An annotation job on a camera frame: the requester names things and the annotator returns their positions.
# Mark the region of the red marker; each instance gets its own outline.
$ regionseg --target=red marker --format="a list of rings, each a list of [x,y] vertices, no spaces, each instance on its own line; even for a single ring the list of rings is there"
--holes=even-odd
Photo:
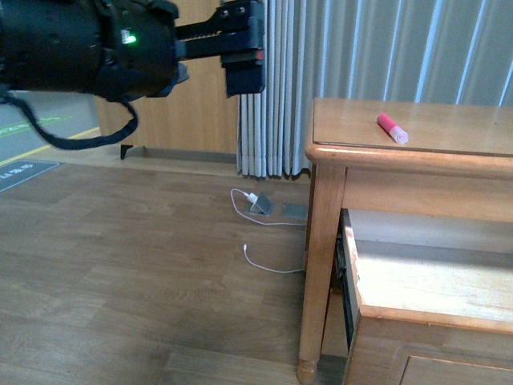
[[[396,142],[400,144],[408,142],[408,134],[403,131],[403,129],[400,128],[386,113],[380,114],[376,121]]]

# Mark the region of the open drawer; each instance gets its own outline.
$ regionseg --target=open drawer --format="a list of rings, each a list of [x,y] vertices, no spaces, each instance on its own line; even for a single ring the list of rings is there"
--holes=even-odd
[[[341,246],[345,383],[513,384],[513,224],[343,210]]]

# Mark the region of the table leg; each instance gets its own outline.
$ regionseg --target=table leg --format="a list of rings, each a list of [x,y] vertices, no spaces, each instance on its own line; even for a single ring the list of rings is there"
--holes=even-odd
[[[312,165],[312,176],[310,177],[310,194],[308,203],[308,220],[306,222],[306,242],[305,242],[305,270],[308,264],[308,250],[310,247],[310,230],[312,228],[312,205],[313,205],[313,193],[315,192],[315,176],[317,173],[317,166]]]
[[[345,187],[345,167],[318,165],[315,171],[297,368],[297,379],[303,385],[313,384],[321,357],[329,280]]]

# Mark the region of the gray curtain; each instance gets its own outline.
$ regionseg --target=gray curtain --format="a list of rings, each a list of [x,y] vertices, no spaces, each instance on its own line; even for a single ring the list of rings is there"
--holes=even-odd
[[[239,169],[309,167],[312,98],[513,106],[513,0],[267,0],[267,88],[240,98]]]

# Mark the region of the black cable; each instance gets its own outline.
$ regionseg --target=black cable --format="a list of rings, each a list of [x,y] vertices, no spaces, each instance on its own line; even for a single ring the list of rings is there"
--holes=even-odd
[[[121,140],[129,137],[129,135],[131,135],[139,125],[139,118],[137,116],[137,112],[126,98],[121,97],[119,103],[121,103],[132,115],[132,119],[130,119],[130,121],[125,125],[125,127],[107,136],[96,136],[95,138],[90,139],[64,139],[54,136],[49,132],[45,131],[39,125],[38,119],[32,111],[32,108],[30,108],[29,104],[25,100],[15,98],[10,95],[4,95],[0,99],[0,103],[10,104],[12,106],[19,108],[23,115],[25,115],[25,117],[29,120],[30,124],[32,124],[32,127],[34,127],[35,131],[46,142],[62,150],[84,150],[87,148],[97,148],[101,146],[106,146],[108,144],[116,144]]]

